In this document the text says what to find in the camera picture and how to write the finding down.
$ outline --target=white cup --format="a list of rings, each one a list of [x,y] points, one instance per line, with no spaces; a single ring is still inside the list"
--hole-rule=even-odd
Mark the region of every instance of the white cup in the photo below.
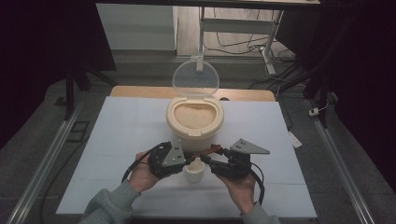
[[[184,176],[191,183],[197,183],[204,176],[204,169],[205,164],[197,157],[190,165],[184,166]]]

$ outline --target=person's hand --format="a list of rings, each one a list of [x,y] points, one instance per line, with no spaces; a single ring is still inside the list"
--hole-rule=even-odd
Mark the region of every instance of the person's hand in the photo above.
[[[233,202],[242,214],[247,214],[254,207],[254,185],[256,180],[248,175],[245,179],[231,180],[224,176],[217,177],[225,184]]]
[[[135,159],[139,160],[143,154],[145,154],[145,152],[137,153]],[[148,163],[148,158],[149,156],[143,159],[142,162]],[[147,164],[139,163],[132,170],[128,182],[137,192],[141,193],[142,191],[151,189],[159,180],[157,176],[151,173]]]

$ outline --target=black curtain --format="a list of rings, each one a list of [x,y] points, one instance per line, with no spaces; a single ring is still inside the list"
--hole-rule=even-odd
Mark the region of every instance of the black curtain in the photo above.
[[[1,1],[0,32],[0,148],[72,64],[115,70],[93,1]]]
[[[332,62],[341,121],[396,191],[396,16],[391,1],[370,0]]]

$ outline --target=sleeve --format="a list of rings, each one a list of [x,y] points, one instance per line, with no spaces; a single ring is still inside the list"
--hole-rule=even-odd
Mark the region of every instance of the sleeve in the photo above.
[[[280,224],[279,219],[276,216],[268,216],[259,203],[256,203],[249,213],[241,215],[241,218],[245,224]]]
[[[100,190],[88,203],[80,224],[125,223],[133,215],[132,203],[140,194],[124,181],[114,191]]]

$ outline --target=white paper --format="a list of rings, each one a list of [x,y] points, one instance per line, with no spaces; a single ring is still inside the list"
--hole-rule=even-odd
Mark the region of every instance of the white paper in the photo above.
[[[57,214],[82,214],[100,189],[113,190],[120,184],[137,152],[172,139],[165,119],[169,102],[107,97]],[[278,103],[221,103],[224,123],[215,144],[228,148],[243,138],[271,151],[251,156],[264,172],[266,212],[279,217],[316,217]],[[224,158],[216,155],[213,159]],[[255,193],[258,198],[258,187]],[[161,180],[134,202],[134,210],[143,217],[239,217],[227,189],[208,166],[197,184],[189,183],[182,173]]]

